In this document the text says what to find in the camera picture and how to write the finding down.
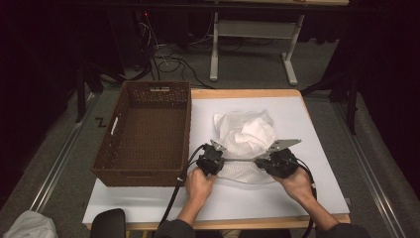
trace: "hand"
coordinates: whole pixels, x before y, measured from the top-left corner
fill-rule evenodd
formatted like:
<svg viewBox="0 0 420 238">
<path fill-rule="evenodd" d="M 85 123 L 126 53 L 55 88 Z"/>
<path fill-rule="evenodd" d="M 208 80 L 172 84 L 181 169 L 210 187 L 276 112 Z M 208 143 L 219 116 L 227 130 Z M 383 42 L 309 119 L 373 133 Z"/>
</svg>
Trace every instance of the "hand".
<svg viewBox="0 0 420 238">
<path fill-rule="evenodd" d="M 211 194 L 213 189 L 213 183 L 217 176 L 211 176 L 207 178 L 203 171 L 199 168 L 195 168 L 188 174 L 188 178 L 185 182 L 186 192 L 189 195 L 189 200 L 203 203 L 207 197 Z"/>
<path fill-rule="evenodd" d="M 309 175 L 302 168 L 297 169 L 297 171 L 288 178 L 273 178 L 280 182 L 287 194 L 299 203 L 307 199 L 315 198 L 312 194 Z"/>
</svg>

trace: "black sleeve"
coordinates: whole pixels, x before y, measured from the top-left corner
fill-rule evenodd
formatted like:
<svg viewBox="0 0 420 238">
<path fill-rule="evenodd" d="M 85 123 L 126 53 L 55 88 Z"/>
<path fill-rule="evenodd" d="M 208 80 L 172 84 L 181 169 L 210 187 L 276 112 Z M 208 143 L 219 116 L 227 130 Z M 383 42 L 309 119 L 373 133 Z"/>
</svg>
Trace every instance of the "black sleeve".
<svg viewBox="0 0 420 238">
<path fill-rule="evenodd" d="M 329 231 L 316 231 L 317 238 L 369 238 L 368 232 L 361 226 L 340 223 Z"/>
<path fill-rule="evenodd" d="M 154 238 L 194 238 L 195 231 L 183 220 L 165 221 L 155 233 Z"/>
</svg>

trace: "desk leg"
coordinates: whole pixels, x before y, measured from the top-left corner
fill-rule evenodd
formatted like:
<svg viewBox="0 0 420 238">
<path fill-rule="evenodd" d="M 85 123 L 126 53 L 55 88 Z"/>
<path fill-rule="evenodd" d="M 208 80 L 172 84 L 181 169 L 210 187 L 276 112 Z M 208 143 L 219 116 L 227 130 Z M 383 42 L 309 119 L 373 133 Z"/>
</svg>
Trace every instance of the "desk leg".
<svg viewBox="0 0 420 238">
<path fill-rule="evenodd" d="M 219 67 L 219 53 L 218 53 L 218 40 L 219 40 L 219 13 L 214 13 L 213 24 L 213 51 L 211 54 L 210 64 L 210 81 L 217 81 L 217 73 Z"/>
<path fill-rule="evenodd" d="M 297 38 L 299 37 L 300 29 L 302 28 L 302 23 L 303 23 L 304 18 L 305 18 L 305 15 L 299 15 L 296 26 L 293 29 L 293 33 L 290 38 L 289 51 L 287 53 L 282 54 L 282 59 L 283 59 L 284 67 L 286 69 L 287 77 L 288 77 L 290 85 L 292 86 L 297 85 L 297 79 L 296 79 L 296 75 L 294 74 L 293 66 L 291 65 L 290 59 L 291 59 L 291 55 L 293 54 L 294 47 L 296 46 Z"/>
</svg>

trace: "gray carpet floor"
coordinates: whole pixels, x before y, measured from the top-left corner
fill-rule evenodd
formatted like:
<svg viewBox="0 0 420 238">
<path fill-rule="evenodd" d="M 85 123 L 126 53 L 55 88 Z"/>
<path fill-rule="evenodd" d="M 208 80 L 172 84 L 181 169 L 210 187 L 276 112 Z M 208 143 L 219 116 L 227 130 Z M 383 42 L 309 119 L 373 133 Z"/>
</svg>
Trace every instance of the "gray carpet floor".
<svg viewBox="0 0 420 238">
<path fill-rule="evenodd" d="M 319 81 L 328 65 L 336 44 L 316 45 L 314 42 L 299 43 L 292 58 L 299 85 L 291 87 L 287 83 L 280 54 L 286 51 L 286 41 L 245 40 L 236 49 L 236 43 L 221 42 L 219 58 L 219 80 L 209 81 L 209 44 L 199 44 L 188 50 L 175 46 L 161 48 L 156 54 L 161 80 L 188 80 L 199 84 L 194 72 L 171 58 L 183 58 L 195 70 L 196 76 L 205 84 L 215 88 L 296 88 L 303 89 Z M 154 77 L 158 73 L 154 68 Z M 149 74 L 144 80 L 151 80 Z M 95 176 L 89 168 L 95 159 L 105 128 L 100 127 L 109 120 L 119 94 L 119 87 L 104 84 L 102 94 L 95 95 L 96 104 L 86 115 L 84 124 L 68 152 L 68 160 L 54 184 L 53 191 L 42 214 L 52 218 L 58 237 L 89 237 L 89 230 L 81 223 L 89 201 Z M 316 91 L 304 98 L 329 163 L 337 177 L 343 195 L 351 210 L 355 224 L 365 227 L 372 238 L 420 237 L 420 203 L 405 180 L 386 146 L 371 122 L 361 96 L 358 98 L 356 115 L 357 135 L 349 134 L 344 125 L 342 108 L 345 104 L 330 103 L 328 91 Z M 5 233 L 15 219 L 30 209 L 42 187 L 50 169 L 73 130 L 76 118 L 76 97 L 68 101 L 69 108 L 50 127 L 47 137 L 28 165 L 25 174 L 12 195 L 0 211 L 0 233 Z M 377 179 L 379 187 L 403 236 L 395 236 L 386 222 L 387 214 L 380 209 L 374 188 L 369 185 L 366 172 L 360 162 L 360 152 L 355 149 L 355 141 Z M 301 229 L 293 229 L 292 236 L 300 237 Z"/>
</svg>

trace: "person's left hand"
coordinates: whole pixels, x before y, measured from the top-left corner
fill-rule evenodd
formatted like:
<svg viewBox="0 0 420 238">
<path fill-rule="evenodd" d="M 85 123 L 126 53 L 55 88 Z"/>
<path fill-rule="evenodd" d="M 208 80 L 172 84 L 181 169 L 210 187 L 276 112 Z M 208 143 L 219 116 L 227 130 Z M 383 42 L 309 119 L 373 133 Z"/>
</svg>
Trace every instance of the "person's left hand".
<svg viewBox="0 0 420 238">
<path fill-rule="evenodd" d="M 199 168 L 195 168 L 188 174 L 185 182 L 186 191 L 189 195 L 189 200 L 204 204 L 207 197 L 211 194 L 213 183 L 217 176 L 206 177 Z"/>
</svg>

